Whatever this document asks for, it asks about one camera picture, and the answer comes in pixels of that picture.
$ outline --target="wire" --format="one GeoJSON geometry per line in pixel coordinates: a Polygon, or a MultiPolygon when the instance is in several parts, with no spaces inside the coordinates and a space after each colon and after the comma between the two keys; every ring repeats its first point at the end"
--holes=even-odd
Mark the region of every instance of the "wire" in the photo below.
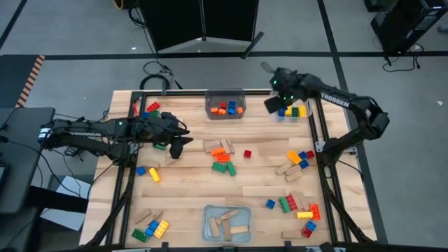
{"type": "Polygon", "coordinates": [[[19,145],[19,146],[28,148],[28,149],[30,149],[30,150],[36,152],[38,155],[40,155],[40,156],[45,160],[45,163],[47,164],[48,169],[50,170],[51,174],[55,177],[55,179],[57,180],[57,182],[59,182],[59,184],[60,184],[63,188],[65,188],[65,190],[68,190],[69,192],[74,193],[74,194],[77,195],[78,197],[81,197],[81,195],[79,195],[78,193],[76,193],[76,192],[74,192],[74,191],[72,191],[72,190],[66,188],[65,185],[62,184],[62,182],[57,178],[56,174],[55,174],[55,173],[53,172],[53,170],[51,169],[50,163],[48,162],[47,158],[46,158],[44,155],[42,155],[41,152],[39,152],[38,150],[36,150],[35,148],[33,148],[33,147],[31,147],[31,146],[28,146],[28,145],[23,144],[23,143],[18,143],[18,142],[16,142],[16,141],[11,141],[11,140],[10,140],[9,143],[17,144],[17,145],[19,145]]]}
{"type": "Polygon", "coordinates": [[[107,170],[108,170],[109,168],[111,168],[112,165],[113,165],[113,162],[112,162],[112,164],[109,165],[109,166],[108,166],[102,173],[100,173],[100,174],[98,175],[98,177],[96,177],[96,178],[93,180],[92,185],[90,185],[90,188],[89,188],[89,190],[88,190],[88,192],[87,192],[87,199],[90,199],[90,191],[91,191],[91,189],[92,189],[92,187],[93,187],[93,184],[94,184],[95,182],[97,182],[97,180],[99,179],[99,177],[102,176],[105,172],[107,172],[107,170]]]}

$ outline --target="black cable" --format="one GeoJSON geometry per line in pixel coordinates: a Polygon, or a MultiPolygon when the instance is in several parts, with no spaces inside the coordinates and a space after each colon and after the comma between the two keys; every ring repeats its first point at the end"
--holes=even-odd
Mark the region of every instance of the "black cable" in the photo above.
{"type": "Polygon", "coordinates": [[[35,148],[33,148],[33,147],[31,147],[31,146],[28,146],[28,145],[23,144],[23,143],[18,143],[18,142],[16,142],[16,141],[11,141],[11,140],[10,140],[9,143],[17,144],[17,145],[19,145],[19,146],[28,148],[28,149],[30,149],[30,150],[36,152],[38,155],[40,155],[40,156],[45,160],[45,163],[47,164],[48,169],[50,170],[51,174],[55,177],[55,179],[57,180],[57,182],[59,182],[59,184],[60,184],[63,188],[65,188],[65,190],[68,190],[69,192],[74,193],[74,194],[77,195],[78,197],[81,197],[81,195],[79,195],[78,193],[76,193],[76,192],[74,192],[74,191],[72,191],[72,190],[66,188],[65,185],[62,184],[62,182],[56,177],[56,174],[55,174],[55,173],[53,172],[53,170],[51,169],[50,163],[48,162],[47,158],[46,158],[44,155],[42,155],[41,152],[39,152],[38,150],[36,150],[35,148]]]}

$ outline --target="red lego brick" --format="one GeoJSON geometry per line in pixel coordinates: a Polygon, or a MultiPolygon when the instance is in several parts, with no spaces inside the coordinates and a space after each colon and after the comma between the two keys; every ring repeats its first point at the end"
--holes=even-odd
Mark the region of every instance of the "red lego brick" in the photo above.
{"type": "Polygon", "coordinates": [[[314,157],[314,152],[312,150],[307,151],[307,158],[312,158],[314,157]]]}
{"type": "Polygon", "coordinates": [[[293,199],[292,195],[286,196],[286,201],[288,202],[289,208],[291,211],[298,210],[297,205],[295,204],[295,201],[293,199]]]}
{"type": "Polygon", "coordinates": [[[319,205],[318,204],[310,204],[309,208],[311,212],[313,212],[313,220],[318,221],[321,219],[321,213],[319,213],[319,205]]]}
{"type": "Polygon", "coordinates": [[[244,151],[244,157],[245,158],[251,158],[251,155],[252,155],[252,151],[250,151],[250,150],[245,150],[244,151]]]}
{"type": "Polygon", "coordinates": [[[311,236],[312,233],[313,233],[313,232],[312,232],[311,230],[309,230],[307,226],[304,226],[304,227],[302,228],[302,235],[303,235],[304,237],[309,238],[309,237],[311,236]]]}
{"type": "Polygon", "coordinates": [[[147,112],[151,113],[154,110],[159,109],[159,108],[160,108],[160,105],[156,101],[154,101],[151,105],[149,105],[148,108],[146,108],[146,110],[147,110],[147,112]]]}

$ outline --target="orange striped tape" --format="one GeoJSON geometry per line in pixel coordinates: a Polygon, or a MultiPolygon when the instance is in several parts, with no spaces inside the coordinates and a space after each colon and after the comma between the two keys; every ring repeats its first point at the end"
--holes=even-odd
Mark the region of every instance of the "orange striped tape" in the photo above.
{"type": "Polygon", "coordinates": [[[25,106],[25,103],[27,103],[29,93],[31,93],[31,90],[34,86],[34,82],[37,79],[37,75],[39,74],[39,71],[41,70],[43,61],[45,60],[45,56],[39,55],[37,57],[33,69],[31,70],[31,73],[29,73],[29,77],[27,82],[25,83],[25,86],[23,87],[22,93],[20,94],[20,98],[18,99],[17,103],[15,104],[15,107],[23,107],[25,106]]]}

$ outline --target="gray floor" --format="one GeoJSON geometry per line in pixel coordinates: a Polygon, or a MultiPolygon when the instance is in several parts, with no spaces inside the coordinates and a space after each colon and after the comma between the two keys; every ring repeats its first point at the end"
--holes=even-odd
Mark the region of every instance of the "gray floor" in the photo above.
{"type": "MultiPolygon", "coordinates": [[[[325,0],[339,51],[379,51],[370,28],[373,14],[361,0],[325,0]]],[[[18,1],[0,0],[0,31],[18,1]]],[[[448,16],[442,19],[448,22],[448,16]]],[[[329,51],[314,0],[261,0],[257,30],[266,33],[255,50],[329,51]]],[[[426,50],[448,50],[448,34],[434,26],[420,43],[426,50]]],[[[198,43],[180,52],[236,51],[241,46],[198,43]]],[[[149,53],[143,32],[110,1],[28,0],[0,54],[118,54],[149,53]]],[[[262,61],[320,76],[337,85],[331,58],[250,57],[161,59],[184,88],[267,88],[269,74],[262,61]]],[[[392,244],[448,246],[448,172],[443,143],[448,126],[446,69],[448,57],[421,57],[421,69],[386,73],[382,58],[342,58],[350,91],[374,97],[391,114],[380,140],[365,144],[388,240],[392,244]],[[437,101],[445,102],[439,106],[437,101]]],[[[144,59],[45,61],[27,106],[53,106],[58,113],[98,119],[110,104],[112,91],[137,89],[145,76],[144,59]]],[[[409,67],[410,58],[394,67],[409,67]]],[[[149,83],[147,88],[159,88],[149,83]]],[[[45,153],[57,175],[69,174],[62,157],[45,153]]],[[[68,159],[77,175],[93,174],[96,159],[68,159]]],[[[44,164],[44,181],[49,173],[44,164]]],[[[39,184],[39,176],[34,183],[39,184]]],[[[44,235],[43,251],[63,241],[73,246],[74,235],[44,235]]]]}

